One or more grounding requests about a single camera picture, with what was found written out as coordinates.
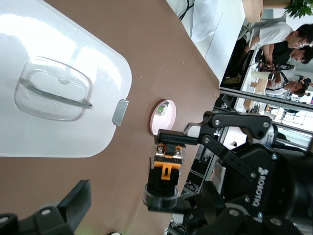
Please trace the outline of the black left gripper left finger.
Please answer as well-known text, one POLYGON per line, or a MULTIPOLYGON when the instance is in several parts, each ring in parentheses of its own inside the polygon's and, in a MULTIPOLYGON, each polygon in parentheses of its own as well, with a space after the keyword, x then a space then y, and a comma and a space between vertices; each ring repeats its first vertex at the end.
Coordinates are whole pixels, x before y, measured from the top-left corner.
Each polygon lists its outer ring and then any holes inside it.
POLYGON ((57 204, 40 208, 19 220, 13 213, 0 215, 2 235, 73 235, 91 206, 89 180, 81 180, 57 204))

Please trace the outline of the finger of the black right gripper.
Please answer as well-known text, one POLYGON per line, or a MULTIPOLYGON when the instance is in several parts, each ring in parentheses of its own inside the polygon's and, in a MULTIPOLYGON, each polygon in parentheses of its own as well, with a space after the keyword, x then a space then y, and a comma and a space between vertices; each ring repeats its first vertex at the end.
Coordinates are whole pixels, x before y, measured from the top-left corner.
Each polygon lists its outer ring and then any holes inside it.
POLYGON ((187 217, 192 211, 199 207, 199 195, 189 197, 158 197, 146 195, 146 206, 151 212, 162 212, 168 214, 182 214, 187 217))
POLYGON ((212 153, 218 156, 227 167, 239 173, 248 181, 252 181, 252 173, 256 173, 248 163, 244 162, 233 151, 227 149, 214 137, 214 132, 223 127, 239 127, 247 136, 261 140, 271 125, 271 119, 267 116, 249 113, 207 111, 200 123, 189 123, 183 132, 171 130, 159 130, 156 137, 157 143, 169 143, 176 145, 202 144, 212 153))

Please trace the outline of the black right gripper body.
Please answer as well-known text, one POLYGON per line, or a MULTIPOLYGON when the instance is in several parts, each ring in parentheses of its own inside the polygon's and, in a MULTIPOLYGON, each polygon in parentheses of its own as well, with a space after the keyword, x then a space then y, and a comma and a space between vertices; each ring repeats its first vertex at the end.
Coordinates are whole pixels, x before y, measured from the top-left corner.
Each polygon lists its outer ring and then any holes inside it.
POLYGON ((282 216, 300 229, 313 227, 313 156, 292 147, 243 144, 214 153, 226 168, 221 195, 252 216, 282 216))

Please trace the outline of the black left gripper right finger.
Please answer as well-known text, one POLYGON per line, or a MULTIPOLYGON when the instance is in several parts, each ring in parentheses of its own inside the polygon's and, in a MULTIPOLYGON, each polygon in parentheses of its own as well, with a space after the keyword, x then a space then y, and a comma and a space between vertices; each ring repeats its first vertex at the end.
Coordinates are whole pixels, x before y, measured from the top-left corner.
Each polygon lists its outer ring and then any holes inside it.
POLYGON ((227 206, 214 184, 204 182, 197 194, 199 207, 187 217, 183 225, 189 235, 300 235, 297 227, 287 219, 265 215, 258 221, 232 204, 227 206))

